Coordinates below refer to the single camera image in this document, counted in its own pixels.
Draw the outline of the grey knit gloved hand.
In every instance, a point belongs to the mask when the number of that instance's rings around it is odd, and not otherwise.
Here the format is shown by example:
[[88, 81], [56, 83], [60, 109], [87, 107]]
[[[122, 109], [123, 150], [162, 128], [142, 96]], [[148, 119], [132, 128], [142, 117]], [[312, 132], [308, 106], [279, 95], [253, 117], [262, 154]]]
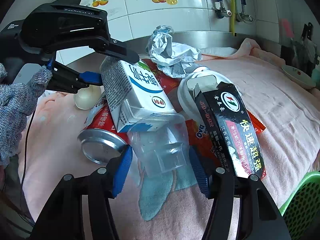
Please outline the grey knit gloved hand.
[[52, 72], [43, 66], [28, 83], [1, 84], [1, 165], [17, 153], [27, 117], [36, 109]]

